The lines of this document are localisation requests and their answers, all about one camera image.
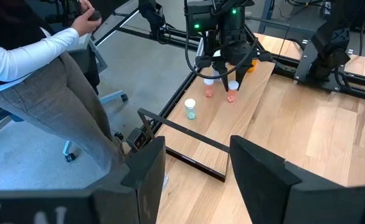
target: chair wheel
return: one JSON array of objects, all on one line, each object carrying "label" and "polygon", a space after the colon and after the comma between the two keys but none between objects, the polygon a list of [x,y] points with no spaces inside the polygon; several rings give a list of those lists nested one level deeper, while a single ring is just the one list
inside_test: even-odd
[{"label": "chair wheel", "polygon": [[123,140],[123,138],[125,138],[124,136],[123,136],[123,134],[122,133],[120,133],[120,132],[116,132],[114,135],[113,135],[114,137],[118,137],[120,140]]},{"label": "chair wheel", "polygon": [[69,155],[65,156],[66,162],[72,162],[76,159],[75,154],[69,153]]},{"label": "chair wheel", "polygon": [[123,94],[123,95],[121,96],[121,100],[123,100],[123,102],[128,101],[127,94]]}]

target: white shirt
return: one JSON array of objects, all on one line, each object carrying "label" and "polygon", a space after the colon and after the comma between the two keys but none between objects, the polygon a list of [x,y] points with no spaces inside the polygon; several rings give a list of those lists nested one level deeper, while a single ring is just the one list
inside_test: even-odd
[{"label": "white shirt", "polygon": [[47,38],[34,44],[6,50],[0,47],[0,81],[9,82],[0,85],[0,91],[14,86],[37,69],[49,64],[53,59],[78,43],[78,33],[68,28],[51,36],[41,28]]}]

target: hand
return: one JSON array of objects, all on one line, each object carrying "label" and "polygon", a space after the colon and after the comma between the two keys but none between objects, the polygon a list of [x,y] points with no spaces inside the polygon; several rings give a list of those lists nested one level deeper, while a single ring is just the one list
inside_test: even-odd
[{"label": "hand", "polygon": [[94,8],[90,1],[88,0],[79,0],[80,1],[80,6],[82,7],[82,13],[86,12],[88,9]]},{"label": "hand", "polygon": [[93,13],[94,8],[89,8],[86,12],[84,12],[84,14],[74,20],[71,28],[77,31],[79,37],[93,32],[97,27],[101,25],[102,19],[99,19],[97,21],[88,20]]}]

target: floor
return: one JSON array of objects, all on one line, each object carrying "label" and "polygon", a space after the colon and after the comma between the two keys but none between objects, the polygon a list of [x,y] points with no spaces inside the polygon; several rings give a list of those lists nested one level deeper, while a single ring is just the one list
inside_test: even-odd
[{"label": "floor", "polygon": [[[132,0],[117,12],[129,13],[137,2]],[[164,6],[167,22],[184,29],[182,1],[159,0],[158,3]],[[262,8],[259,1],[249,10],[259,17]],[[101,37],[120,20],[122,17],[109,18],[95,37]],[[255,22],[248,23],[256,30]],[[148,22],[139,15],[127,25],[148,30]],[[125,136],[141,126],[136,114],[138,108],[159,113],[189,73],[183,50],[121,32],[110,36],[99,46],[99,51],[108,64],[100,74],[100,94],[124,90],[129,96],[127,103],[120,100],[105,107],[112,130],[121,131]],[[81,188],[101,177],[94,161],[75,147],[72,150],[78,159],[66,163],[62,155],[64,142],[25,122],[8,124],[0,131],[0,189]]]}]

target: black metal frame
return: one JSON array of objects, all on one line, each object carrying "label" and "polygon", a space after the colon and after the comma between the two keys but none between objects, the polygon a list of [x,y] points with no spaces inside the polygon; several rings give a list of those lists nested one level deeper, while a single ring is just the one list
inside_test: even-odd
[{"label": "black metal frame", "polygon": [[[186,32],[185,31],[170,29],[170,37],[156,38],[153,35],[151,35],[151,33],[145,34],[142,32],[135,31],[135,30],[123,28],[122,26],[124,24],[126,24],[126,22],[128,20],[130,20],[137,13],[138,13],[138,8],[135,9],[133,12],[131,12],[121,22],[119,22],[113,29],[111,29],[108,33],[106,33],[101,39],[96,41],[95,45],[97,45],[97,46],[100,45],[106,38],[108,38],[109,35],[112,35],[112,33],[114,33],[115,31],[118,30],[118,31],[121,31],[121,32],[124,32],[127,34],[142,37],[145,39],[155,40],[158,42],[160,42],[160,41],[167,42],[168,45],[185,48],[185,41],[186,41]],[[280,22],[273,22],[273,21],[267,21],[267,22],[275,23],[278,26],[287,26],[287,29],[289,30],[289,25],[282,24]],[[249,29],[249,27],[247,25],[245,25],[245,32],[247,35],[248,42],[250,42],[250,43],[253,42],[255,40],[255,34]],[[190,37],[189,41],[190,42],[189,42],[188,49],[193,50],[193,51],[197,50],[199,47],[200,38]],[[258,48],[259,48],[259,50],[264,50],[264,47],[261,45],[261,43],[258,43]],[[296,75],[298,67],[301,64],[301,60],[296,60],[296,59],[282,56],[279,54],[272,54],[272,57],[273,57],[273,62],[275,63],[275,68],[273,70],[273,74],[282,75],[284,77],[291,78],[293,80],[298,80],[299,82],[301,81],[300,79],[297,79],[297,75]],[[347,76],[348,82],[365,86],[365,76],[357,75],[357,74],[353,74],[353,73],[349,73],[349,72],[344,72],[344,74]],[[198,134],[192,130],[186,129],[167,119],[169,114],[172,112],[174,107],[177,105],[178,101],[185,94],[185,91],[191,86],[191,83],[195,80],[195,78],[196,78],[196,75],[191,72],[187,76],[187,78],[184,80],[184,82],[181,84],[181,86],[177,89],[175,94],[168,101],[168,103],[166,104],[166,106],[163,108],[163,110],[160,112],[159,115],[156,115],[154,113],[151,113],[149,111],[146,111],[146,110],[140,108],[138,110],[138,114],[144,124],[143,127],[141,127],[141,129],[147,130],[147,132],[149,132],[149,135],[151,136],[151,138],[154,139],[154,134],[159,130],[159,128],[161,127],[162,124],[165,124],[174,129],[177,129],[178,131],[180,131],[184,134],[188,134],[191,137],[194,137],[204,143],[210,144],[211,146],[214,146],[214,147],[220,149],[221,151],[224,151],[229,154],[229,148],[227,146],[225,146],[219,142],[216,142],[212,139],[209,139],[201,134]],[[358,88],[358,87],[354,87],[354,86],[345,86],[342,84],[342,86],[340,86],[340,89],[338,91],[340,91],[341,93],[345,93],[345,94],[349,94],[349,95],[353,95],[355,97],[365,99],[365,89],[362,89],[362,88]],[[146,120],[145,116],[148,116],[148,117],[154,119],[154,122],[152,125],[150,125],[150,123]],[[189,164],[190,166],[193,166],[193,167],[209,174],[210,176],[225,182],[225,178],[227,176],[227,168],[228,168],[229,159],[230,159],[229,155],[228,155],[228,160],[227,160],[227,167],[225,168],[225,174],[221,174],[218,171],[211,169],[197,161],[194,161],[191,158],[188,158],[187,156],[182,155],[181,153],[179,153],[173,149],[170,149],[167,147],[166,152],[169,155],[179,159],[180,161],[183,161],[183,162]]]},{"label": "black metal frame", "polygon": [[206,173],[206,174],[209,174],[210,176],[218,179],[218,180],[221,180],[223,182],[225,182],[225,178],[227,177],[227,170],[228,170],[228,165],[229,165],[229,162],[230,162],[230,148],[224,144],[221,144],[213,139],[210,139],[206,136],[203,136],[195,131],[192,131],[190,129],[187,129],[187,128],[184,128],[183,126],[179,125],[179,124],[176,124],[162,116],[159,116],[159,115],[156,115],[152,112],[149,112],[143,108],[140,108],[138,110],[138,115],[140,116],[142,122],[144,123],[144,126],[146,128],[146,130],[148,130],[148,133],[149,133],[149,136],[151,136],[152,139],[155,139],[155,135],[154,135],[154,132],[152,130],[152,128],[150,127],[149,125],[149,122],[148,120],[146,119],[145,116],[149,117],[149,118],[152,118],[154,119],[155,121],[157,122],[160,122],[161,124],[165,124],[167,126],[169,126],[170,128],[173,128],[177,131],[180,131],[184,134],[187,134],[195,139],[198,139],[206,144],[209,144],[213,147],[216,147],[218,149],[220,149],[221,151],[224,151],[227,153],[227,164],[225,165],[225,174],[221,174],[220,172],[214,170],[214,169],[211,169],[210,167],[208,166],[205,166],[204,164],[201,164],[200,162],[198,161],[195,161],[169,147],[166,147],[166,153],[169,154],[170,156],[173,156],[175,157],[176,159],[180,160],[180,161],[183,161],[185,162],[186,164]]}]

